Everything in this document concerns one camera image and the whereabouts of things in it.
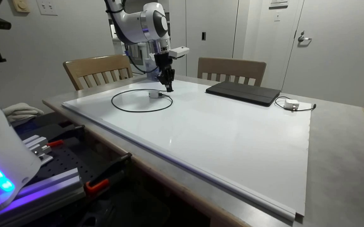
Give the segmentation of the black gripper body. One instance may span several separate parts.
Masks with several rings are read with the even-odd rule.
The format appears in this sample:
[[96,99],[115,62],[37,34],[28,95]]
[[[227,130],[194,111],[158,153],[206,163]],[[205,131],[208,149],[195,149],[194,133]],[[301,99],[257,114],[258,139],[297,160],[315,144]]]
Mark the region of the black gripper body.
[[175,70],[172,68],[172,57],[168,53],[157,53],[154,56],[156,65],[160,68],[160,80],[172,81]]

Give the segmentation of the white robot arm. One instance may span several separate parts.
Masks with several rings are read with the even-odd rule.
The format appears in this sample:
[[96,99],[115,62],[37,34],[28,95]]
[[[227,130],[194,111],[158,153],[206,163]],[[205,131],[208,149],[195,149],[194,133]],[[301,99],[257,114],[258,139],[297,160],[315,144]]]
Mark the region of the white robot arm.
[[117,36],[123,43],[160,43],[160,51],[154,53],[156,66],[160,71],[157,78],[167,92],[172,92],[175,70],[172,68],[168,23],[163,7],[160,3],[147,3],[141,12],[127,13],[127,0],[104,0],[104,3]]

